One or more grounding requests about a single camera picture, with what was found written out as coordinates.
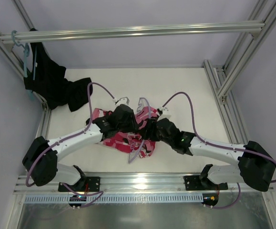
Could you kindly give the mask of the pink camouflage trousers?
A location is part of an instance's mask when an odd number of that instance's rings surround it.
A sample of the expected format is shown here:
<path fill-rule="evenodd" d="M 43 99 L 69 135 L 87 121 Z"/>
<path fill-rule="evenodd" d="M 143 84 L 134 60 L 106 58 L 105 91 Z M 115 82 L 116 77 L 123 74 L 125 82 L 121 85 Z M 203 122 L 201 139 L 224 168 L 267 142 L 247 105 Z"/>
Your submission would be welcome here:
<path fill-rule="evenodd" d="M 155 142 L 143 139 L 139 131 L 146 127 L 152 118 L 158 117 L 158 111 L 150 106 L 134 114 L 129 106 L 121 104 L 113 112 L 96 108 L 86 124 L 104 125 L 101 129 L 103 139 L 100 144 L 143 158 L 153 153 Z"/>

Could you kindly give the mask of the lilac clothes hanger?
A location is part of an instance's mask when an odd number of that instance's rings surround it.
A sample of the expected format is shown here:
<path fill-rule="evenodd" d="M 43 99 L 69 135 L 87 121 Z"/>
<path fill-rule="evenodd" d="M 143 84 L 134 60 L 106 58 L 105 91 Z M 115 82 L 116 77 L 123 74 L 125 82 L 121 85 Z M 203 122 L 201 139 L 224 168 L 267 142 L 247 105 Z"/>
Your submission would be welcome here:
<path fill-rule="evenodd" d="M 136 109 L 135 119 L 138 131 L 134 133 L 133 143 L 130 144 L 128 163 L 135 159 L 151 156 L 155 150 L 155 141 L 150 139 L 151 125 L 159 117 L 157 110 L 150 106 L 145 97 L 140 97 Z"/>

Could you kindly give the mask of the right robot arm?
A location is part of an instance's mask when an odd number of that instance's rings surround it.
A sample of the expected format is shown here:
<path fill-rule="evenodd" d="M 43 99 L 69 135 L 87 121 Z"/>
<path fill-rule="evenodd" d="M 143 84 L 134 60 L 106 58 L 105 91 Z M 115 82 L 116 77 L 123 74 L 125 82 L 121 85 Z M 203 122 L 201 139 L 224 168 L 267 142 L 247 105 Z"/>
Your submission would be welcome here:
<path fill-rule="evenodd" d="M 269 189 L 276 164 L 254 141 L 246 145 L 209 142 L 195 133 L 179 130 L 162 110 L 159 117 L 148 118 L 139 132 L 143 139 L 162 141 L 181 155 L 203 156 L 224 162 L 224 166 L 205 165 L 199 175 L 205 189 L 214 190 L 224 183 L 245 183 L 261 192 Z"/>

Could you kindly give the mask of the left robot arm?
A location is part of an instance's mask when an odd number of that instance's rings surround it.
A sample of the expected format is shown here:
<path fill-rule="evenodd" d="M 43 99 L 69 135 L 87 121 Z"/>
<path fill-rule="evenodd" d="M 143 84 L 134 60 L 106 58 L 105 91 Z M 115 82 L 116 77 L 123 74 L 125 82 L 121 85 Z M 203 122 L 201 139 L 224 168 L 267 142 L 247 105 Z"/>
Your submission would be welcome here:
<path fill-rule="evenodd" d="M 90 119 L 86 127 L 76 132 L 51 140 L 43 136 L 35 138 L 22 161 L 28 172 L 26 186 L 41 187 L 55 181 L 67 187 L 82 188 L 88 180 L 83 171 L 75 165 L 60 164 L 60 161 L 85 146 L 137 128 L 129 99 L 123 97 L 116 101 L 116 108 L 110 115 Z"/>

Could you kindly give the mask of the black garment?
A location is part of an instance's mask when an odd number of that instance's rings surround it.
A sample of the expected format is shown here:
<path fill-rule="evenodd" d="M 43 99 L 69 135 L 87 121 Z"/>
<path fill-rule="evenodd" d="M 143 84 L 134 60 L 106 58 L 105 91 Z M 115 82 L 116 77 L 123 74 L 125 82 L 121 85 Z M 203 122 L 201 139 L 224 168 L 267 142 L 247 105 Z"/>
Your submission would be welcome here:
<path fill-rule="evenodd" d="M 51 110 L 68 105 L 74 112 L 89 102 L 87 86 L 92 82 L 89 77 L 74 82 L 67 80 L 66 67 L 53 61 L 41 42 L 32 42 L 30 46 L 33 70 L 24 78 L 25 89 L 41 95 Z"/>

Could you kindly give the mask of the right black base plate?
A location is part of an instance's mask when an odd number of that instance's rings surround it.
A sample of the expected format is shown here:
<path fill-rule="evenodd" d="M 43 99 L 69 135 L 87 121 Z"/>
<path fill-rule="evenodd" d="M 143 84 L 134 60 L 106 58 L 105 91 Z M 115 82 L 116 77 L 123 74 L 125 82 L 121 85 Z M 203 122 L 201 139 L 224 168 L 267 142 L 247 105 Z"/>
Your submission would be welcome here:
<path fill-rule="evenodd" d="M 200 178 L 199 175 L 184 176 L 183 179 L 186 191 L 228 190 L 227 183 L 214 184 L 208 178 Z"/>

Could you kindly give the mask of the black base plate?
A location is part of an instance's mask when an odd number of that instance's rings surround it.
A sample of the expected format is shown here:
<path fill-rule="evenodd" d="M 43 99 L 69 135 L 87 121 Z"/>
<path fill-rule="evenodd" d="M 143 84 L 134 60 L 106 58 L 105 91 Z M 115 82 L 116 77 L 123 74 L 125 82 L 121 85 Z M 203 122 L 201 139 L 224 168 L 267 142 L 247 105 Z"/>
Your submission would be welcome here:
<path fill-rule="evenodd" d="M 228 190 L 227 183 L 214 184 L 208 178 L 200 178 L 199 175 L 184 176 L 183 179 L 186 191 Z"/>
<path fill-rule="evenodd" d="M 74 192 L 100 191 L 101 178 L 97 176 L 82 176 L 75 180 L 76 183 L 65 183 Z"/>

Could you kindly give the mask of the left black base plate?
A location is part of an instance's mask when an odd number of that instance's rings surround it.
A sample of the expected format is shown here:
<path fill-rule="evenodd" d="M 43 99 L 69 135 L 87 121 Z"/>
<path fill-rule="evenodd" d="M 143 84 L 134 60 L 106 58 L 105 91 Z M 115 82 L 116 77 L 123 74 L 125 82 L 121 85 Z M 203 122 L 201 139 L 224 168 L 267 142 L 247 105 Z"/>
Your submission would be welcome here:
<path fill-rule="evenodd" d="M 100 191 L 101 178 L 97 176 L 82 176 L 75 180 L 76 183 L 65 183 L 74 192 Z"/>

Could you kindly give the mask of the aluminium right frame rail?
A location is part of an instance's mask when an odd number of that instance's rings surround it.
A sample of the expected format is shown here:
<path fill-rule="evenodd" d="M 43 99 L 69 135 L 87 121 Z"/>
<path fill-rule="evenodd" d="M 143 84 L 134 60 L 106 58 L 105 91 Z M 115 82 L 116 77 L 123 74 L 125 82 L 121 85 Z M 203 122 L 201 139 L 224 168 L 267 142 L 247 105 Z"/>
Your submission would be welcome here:
<path fill-rule="evenodd" d="M 232 88 L 275 26 L 276 0 L 258 0 L 246 21 L 212 26 L 219 32 L 239 33 L 223 65 L 215 66 L 210 60 L 203 62 L 218 112 L 231 143 L 246 143 L 249 139 Z"/>

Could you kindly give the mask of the aluminium hanging rail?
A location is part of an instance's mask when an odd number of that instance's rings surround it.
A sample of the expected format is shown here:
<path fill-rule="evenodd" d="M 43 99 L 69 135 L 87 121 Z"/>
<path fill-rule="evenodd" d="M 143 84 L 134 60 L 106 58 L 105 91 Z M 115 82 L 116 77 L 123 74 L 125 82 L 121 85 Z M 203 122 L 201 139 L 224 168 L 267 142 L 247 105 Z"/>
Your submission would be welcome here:
<path fill-rule="evenodd" d="M 0 35 L 4 44 L 14 42 L 51 42 L 69 40 L 92 40 L 146 36 L 169 36 L 206 33 L 260 32 L 265 26 L 262 21 L 230 23 L 203 23 L 160 26 L 132 26 L 106 29 L 84 29 L 67 31 L 27 31 Z"/>

